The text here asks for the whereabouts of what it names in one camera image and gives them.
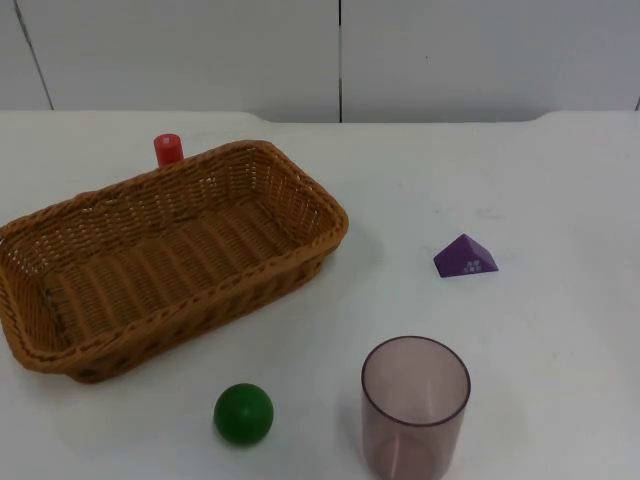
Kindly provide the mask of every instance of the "translucent cup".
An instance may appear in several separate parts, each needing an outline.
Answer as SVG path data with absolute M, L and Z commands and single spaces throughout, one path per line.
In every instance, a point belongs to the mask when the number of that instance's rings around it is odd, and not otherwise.
M 392 338 L 365 360 L 362 392 L 363 447 L 371 470 L 383 480 L 441 479 L 471 394 L 460 357 L 429 338 Z

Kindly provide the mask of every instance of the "white wall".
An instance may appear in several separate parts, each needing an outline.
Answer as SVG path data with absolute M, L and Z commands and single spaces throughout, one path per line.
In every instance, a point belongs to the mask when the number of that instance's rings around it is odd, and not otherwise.
M 640 96 L 640 0 L 342 6 L 345 121 L 524 120 Z
M 11 0 L 0 0 L 0 109 L 49 109 Z
M 338 120 L 337 0 L 19 3 L 56 109 Z

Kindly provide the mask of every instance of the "brown wicker basket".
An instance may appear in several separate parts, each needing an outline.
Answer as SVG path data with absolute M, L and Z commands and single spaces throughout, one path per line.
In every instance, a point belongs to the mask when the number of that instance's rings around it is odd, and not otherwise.
M 98 382 L 302 285 L 347 226 L 273 145 L 231 143 L 2 227 L 2 328 L 24 367 Z

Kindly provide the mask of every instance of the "green ball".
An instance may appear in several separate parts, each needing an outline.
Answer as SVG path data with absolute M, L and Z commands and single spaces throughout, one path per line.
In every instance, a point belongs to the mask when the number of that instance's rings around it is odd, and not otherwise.
M 251 445 L 269 432 L 273 404 L 260 387 L 240 383 L 222 392 L 213 410 L 213 423 L 227 442 Z

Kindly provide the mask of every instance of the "basket rim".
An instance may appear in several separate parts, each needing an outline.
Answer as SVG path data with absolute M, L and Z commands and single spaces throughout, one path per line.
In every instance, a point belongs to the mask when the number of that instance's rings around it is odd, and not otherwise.
M 191 156 L 183 162 L 178 162 L 162 169 L 158 168 L 95 191 L 81 193 L 30 215 L 22 216 L 0 227 L 0 242 L 25 229 L 37 228 L 41 223 L 52 217 L 63 216 L 73 210 L 97 205 L 102 200 L 113 199 L 114 193 L 136 188 L 147 181 L 161 179 L 165 176 L 179 175 L 181 170 L 192 167 L 193 162 L 197 162 L 196 165 L 199 165 L 216 161 L 231 152 L 248 149 L 260 150 L 262 153 L 269 155 L 284 170 L 286 175 L 328 210 L 334 217 L 336 226 L 313 238 L 309 243 L 300 245 L 285 254 L 272 257 L 256 266 L 246 268 L 214 287 L 203 289 L 201 292 L 180 299 L 129 325 L 96 335 L 80 344 L 58 352 L 39 350 L 34 348 L 29 341 L 29 337 L 24 331 L 24 323 L 15 308 L 16 302 L 13 299 L 11 284 L 6 280 L 4 266 L 0 263 L 0 289 L 5 290 L 8 302 L 8 305 L 0 302 L 0 313 L 2 314 L 0 320 L 2 321 L 7 342 L 16 359 L 24 367 L 32 370 L 64 373 L 69 370 L 70 365 L 86 361 L 92 352 L 102 356 L 116 350 L 119 344 L 118 339 L 123 336 L 126 336 L 127 341 L 135 341 L 152 332 L 159 326 L 161 321 L 167 322 L 172 321 L 172 319 L 179 319 L 180 313 L 187 306 L 193 308 L 195 305 L 203 304 L 205 300 L 210 301 L 211 297 L 221 297 L 225 294 L 231 295 L 234 293 L 234 287 L 238 284 L 246 286 L 243 281 L 252 279 L 253 283 L 277 275 L 317 255 L 328 253 L 332 248 L 339 245 L 349 226 L 349 219 L 344 209 L 321 185 L 293 163 L 281 150 L 265 140 L 240 140 L 227 143 Z M 267 271 L 267 267 L 270 269 L 268 270 L 269 275 L 264 275 L 263 273 Z

